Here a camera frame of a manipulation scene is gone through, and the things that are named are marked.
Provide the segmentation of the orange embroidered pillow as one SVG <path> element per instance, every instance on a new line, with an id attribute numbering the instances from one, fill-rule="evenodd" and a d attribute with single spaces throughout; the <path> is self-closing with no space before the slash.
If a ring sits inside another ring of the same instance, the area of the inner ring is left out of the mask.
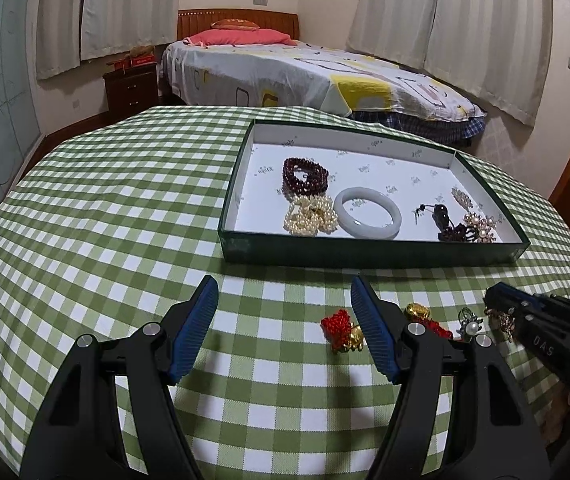
<path id="1" fill-rule="evenodd" d="M 260 26 L 255 22 L 243 20 L 242 18 L 223 18 L 223 20 L 211 23 L 210 28 L 216 30 L 245 30 L 245 32 L 254 32 L 260 29 Z"/>

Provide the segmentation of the red cord gold ingot charm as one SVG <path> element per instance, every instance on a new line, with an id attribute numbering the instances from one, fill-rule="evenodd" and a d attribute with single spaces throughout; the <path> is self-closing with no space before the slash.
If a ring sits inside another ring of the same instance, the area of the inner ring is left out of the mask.
<path id="1" fill-rule="evenodd" d="M 410 302 L 404 311 L 411 322 L 423 325 L 427 330 L 430 330 L 439 337 L 449 340 L 453 339 L 453 333 L 434 320 L 429 307 L 418 304 L 417 302 Z"/>

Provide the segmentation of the pale jade bangle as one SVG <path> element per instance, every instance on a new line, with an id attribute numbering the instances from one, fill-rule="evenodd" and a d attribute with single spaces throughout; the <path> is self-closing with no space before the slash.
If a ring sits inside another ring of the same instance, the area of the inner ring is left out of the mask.
<path id="1" fill-rule="evenodd" d="M 345 188 L 334 200 L 343 232 L 361 240 L 393 240 L 402 226 L 397 204 L 373 188 Z"/>

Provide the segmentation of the left white curtain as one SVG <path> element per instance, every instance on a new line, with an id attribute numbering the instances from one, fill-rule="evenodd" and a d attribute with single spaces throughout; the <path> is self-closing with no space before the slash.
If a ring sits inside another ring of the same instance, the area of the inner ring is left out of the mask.
<path id="1" fill-rule="evenodd" d="M 93 58 L 175 38 L 179 0 L 38 0 L 35 73 L 47 80 Z"/>

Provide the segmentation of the bed with patterned sheet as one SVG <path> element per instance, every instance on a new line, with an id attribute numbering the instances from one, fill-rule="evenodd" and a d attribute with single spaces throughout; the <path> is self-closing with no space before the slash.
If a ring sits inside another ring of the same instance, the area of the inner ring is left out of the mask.
<path id="1" fill-rule="evenodd" d="M 169 44 L 166 90 L 189 105 L 303 106 L 373 122 L 441 144 L 470 142 L 486 113 L 430 76 L 370 56 L 301 41 L 251 46 Z"/>

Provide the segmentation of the dark wooden nightstand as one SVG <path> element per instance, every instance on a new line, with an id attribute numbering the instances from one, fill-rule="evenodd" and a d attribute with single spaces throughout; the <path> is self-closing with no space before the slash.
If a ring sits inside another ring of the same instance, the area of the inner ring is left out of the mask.
<path id="1" fill-rule="evenodd" d="M 120 122 L 159 104 L 155 64 L 113 70 L 102 75 L 110 118 Z"/>

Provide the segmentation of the red boxes on nightstand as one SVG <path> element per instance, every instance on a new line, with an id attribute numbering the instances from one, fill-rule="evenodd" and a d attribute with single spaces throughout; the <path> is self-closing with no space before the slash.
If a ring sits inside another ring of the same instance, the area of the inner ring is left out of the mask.
<path id="1" fill-rule="evenodd" d="M 131 68 L 146 66 L 156 63 L 156 53 L 154 46 L 134 47 L 125 56 L 108 63 L 115 72 L 118 70 L 131 70 Z"/>

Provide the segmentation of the silver pearl brooch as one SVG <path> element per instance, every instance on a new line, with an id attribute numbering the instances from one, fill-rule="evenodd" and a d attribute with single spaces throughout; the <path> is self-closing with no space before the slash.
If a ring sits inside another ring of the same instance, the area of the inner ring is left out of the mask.
<path id="1" fill-rule="evenodd" d="M 459 311 L 458 319 L 460 323 L 458 333 L 462 340 L 469 341 L 479 335 L 484 329 L 484 320 L 479 318 L 468 307 L 464 307 Z"/>

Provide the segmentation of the white curtain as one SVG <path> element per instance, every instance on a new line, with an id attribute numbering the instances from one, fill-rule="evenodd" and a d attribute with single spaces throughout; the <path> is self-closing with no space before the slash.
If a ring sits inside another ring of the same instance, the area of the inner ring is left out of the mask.
<path id="1" fill-rule="evenodd" d="M 47 80 L 93 58 L 175 38 L 179 0 L 38 0 L 35 73 Z"/>
<path id="2" fill-rule="evenodd" d="M 531 127 L 552 10 L 552 0 L 359 0 L 346 46 L 422 70 Z"/>

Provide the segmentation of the silver rhinestone brooch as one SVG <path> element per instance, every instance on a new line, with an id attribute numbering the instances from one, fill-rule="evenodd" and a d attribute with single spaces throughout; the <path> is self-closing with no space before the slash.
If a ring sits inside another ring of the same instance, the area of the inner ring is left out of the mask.
<path id="1" fill-rule="evenodd" d="M 474 203 L 468 194 L 456 186 L 451 188 L 451 195 L 465 211 L 470 212 L 474 209 Z"/>

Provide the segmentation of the green white checkered tablecloth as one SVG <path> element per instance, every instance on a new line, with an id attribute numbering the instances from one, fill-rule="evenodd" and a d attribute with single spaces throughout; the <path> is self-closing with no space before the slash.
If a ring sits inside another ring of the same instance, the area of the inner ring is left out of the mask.
<path id="1" fill-rule="evenodd" d="M 172 390 L 208 479 L 360 479 L 396 389 L 367 352 L 333 353 L 325 315 L 351 272 L 227 266 L 217 233 L 247 128 L 308 110 L 157 106 L 77 136 L 0 203 L 0 460 L 20 466 L 33 419 L 80 335 L 120 338 L 221 290 L 195 367 Z"/>

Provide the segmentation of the wooden headboard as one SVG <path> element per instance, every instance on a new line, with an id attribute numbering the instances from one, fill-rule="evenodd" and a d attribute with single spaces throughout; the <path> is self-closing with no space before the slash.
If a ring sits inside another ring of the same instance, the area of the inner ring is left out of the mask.
<path id="1" fill-rule="evenodd" d="M 219 21 L 252 22 L 261 28 L 285 32 L 291 39 L 300 38 L 299 17 L 294 13 L 260 9 L 182 9 L 178 10 L 177 39 L 198 34 Z"/>

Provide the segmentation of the green jewelry box tray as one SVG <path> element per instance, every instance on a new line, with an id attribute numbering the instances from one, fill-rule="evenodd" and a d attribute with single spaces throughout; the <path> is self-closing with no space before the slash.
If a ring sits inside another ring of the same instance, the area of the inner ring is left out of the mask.
<path id="1" fill-rule="evenodd" d="M 493 266 L 530 245 L 457 151 L 266 119 L 245 132 L 218 234 L 227 262 L 302 268 Z"/>

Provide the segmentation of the red knot gold charm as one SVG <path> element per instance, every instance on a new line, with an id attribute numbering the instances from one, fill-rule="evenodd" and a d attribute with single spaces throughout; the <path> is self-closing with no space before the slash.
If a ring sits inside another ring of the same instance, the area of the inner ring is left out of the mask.
<path id="1" fill-rule="evenodd" d="M 320 326 L 334 353 L 363 350 L 364 336 L 361 326 L 352 322 L 345 309 L 339 309 L 331 316 L 322 318 Z"/>

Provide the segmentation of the right white curtain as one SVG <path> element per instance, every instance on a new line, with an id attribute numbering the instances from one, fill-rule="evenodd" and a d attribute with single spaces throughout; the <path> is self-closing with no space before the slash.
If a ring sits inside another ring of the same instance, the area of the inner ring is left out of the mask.
<path id="1" fill-rule="evenodd" d="M 552 0 L 359 0 L 346 46 L 422 70 L 531 127 L 552 10 Z"/>

